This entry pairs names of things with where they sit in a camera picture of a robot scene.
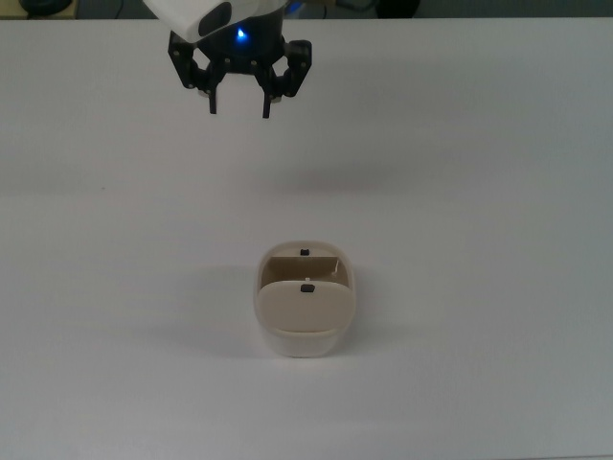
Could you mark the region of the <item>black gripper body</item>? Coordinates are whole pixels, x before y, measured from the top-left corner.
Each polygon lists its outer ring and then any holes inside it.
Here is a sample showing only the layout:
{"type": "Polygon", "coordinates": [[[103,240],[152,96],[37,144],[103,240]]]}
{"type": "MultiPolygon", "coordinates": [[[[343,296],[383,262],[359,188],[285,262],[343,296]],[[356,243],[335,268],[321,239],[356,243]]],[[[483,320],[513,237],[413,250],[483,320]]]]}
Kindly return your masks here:
{"type": "Polygon", "coordinates": [[[281,18],[244,18],[225,24],[219,18],[201,18],[196,30],[201,38],[195,47],[208,60],[205,67],[198,69],[202,75],[236,63],[245,70],[252,60],[264,58],[271,63],[272,57],[283,54],[281,18]]]}

